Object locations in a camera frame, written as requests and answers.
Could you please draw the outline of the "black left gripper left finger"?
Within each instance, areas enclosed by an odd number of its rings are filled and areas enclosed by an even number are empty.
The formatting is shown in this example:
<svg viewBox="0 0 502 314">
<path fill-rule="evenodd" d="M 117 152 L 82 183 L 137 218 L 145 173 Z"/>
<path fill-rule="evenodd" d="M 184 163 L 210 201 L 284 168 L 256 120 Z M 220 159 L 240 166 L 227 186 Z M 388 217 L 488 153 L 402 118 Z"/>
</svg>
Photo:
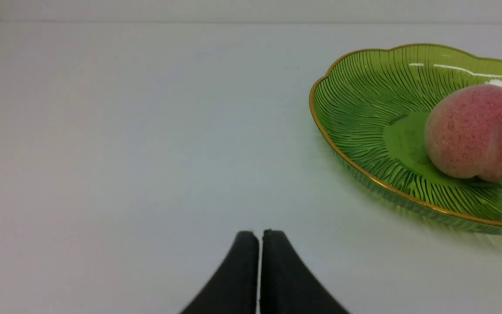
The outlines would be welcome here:
<svg viewBox="0 0 502 314">
<path fill-rule="evenodd" d="M 255 314 L 259 241 L 239 231 L 213 276 L 182 310 L 183 314 Z"/>
</svg>

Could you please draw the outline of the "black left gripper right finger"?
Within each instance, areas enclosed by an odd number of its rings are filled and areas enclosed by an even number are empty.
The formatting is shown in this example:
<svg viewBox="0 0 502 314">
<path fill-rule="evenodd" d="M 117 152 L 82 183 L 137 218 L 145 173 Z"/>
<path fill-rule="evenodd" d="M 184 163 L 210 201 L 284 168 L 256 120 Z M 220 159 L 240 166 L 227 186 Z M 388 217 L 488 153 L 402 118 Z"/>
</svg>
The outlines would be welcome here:
<svg viewBox="0 0 502 314">
<path fill-rule="evenodd" d="M 261 314 L 347 314 L 301 260 L 286 234 L 264 230 Z"/>
</svg>

